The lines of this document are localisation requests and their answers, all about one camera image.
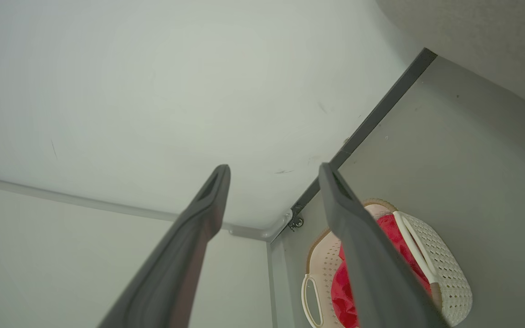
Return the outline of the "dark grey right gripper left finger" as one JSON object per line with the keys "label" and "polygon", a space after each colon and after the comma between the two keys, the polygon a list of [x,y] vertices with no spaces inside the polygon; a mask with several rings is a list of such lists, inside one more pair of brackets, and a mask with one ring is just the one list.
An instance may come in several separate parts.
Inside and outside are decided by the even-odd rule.
{"label": "dark grey right gripper left finger", "polygon": [[186,328],[208,242],[221,230],[231,168],[217,166],[115,301],[101,328]]}

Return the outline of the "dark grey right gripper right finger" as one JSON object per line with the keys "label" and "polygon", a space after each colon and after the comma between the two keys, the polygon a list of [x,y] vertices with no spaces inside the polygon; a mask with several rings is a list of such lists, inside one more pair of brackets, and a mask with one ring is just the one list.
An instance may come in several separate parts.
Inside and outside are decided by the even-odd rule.
{"label": "dark grey right gripper right finger", "polygon": [[319,166],[319,186],[327,224],[344,247],[361,327],[448,327],[410,266],[329,163]]}

